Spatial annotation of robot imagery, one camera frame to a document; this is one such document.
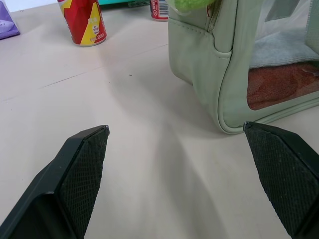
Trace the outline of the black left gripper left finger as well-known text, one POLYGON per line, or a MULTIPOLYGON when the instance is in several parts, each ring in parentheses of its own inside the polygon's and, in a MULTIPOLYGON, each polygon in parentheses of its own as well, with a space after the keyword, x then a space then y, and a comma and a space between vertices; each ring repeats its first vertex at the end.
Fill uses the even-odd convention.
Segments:
POLYGON ((107 125, 69 137, 0 227, 2 239, 82 239, 103 173, 107 125))

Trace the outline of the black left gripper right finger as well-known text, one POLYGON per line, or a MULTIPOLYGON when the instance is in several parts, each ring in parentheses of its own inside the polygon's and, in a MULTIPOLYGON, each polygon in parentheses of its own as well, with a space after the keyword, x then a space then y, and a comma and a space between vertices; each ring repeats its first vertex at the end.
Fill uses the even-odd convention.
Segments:
POLYGON ((293 239, 319 237, 319 155, 296 133, 243 125, 261 185, 293 239))

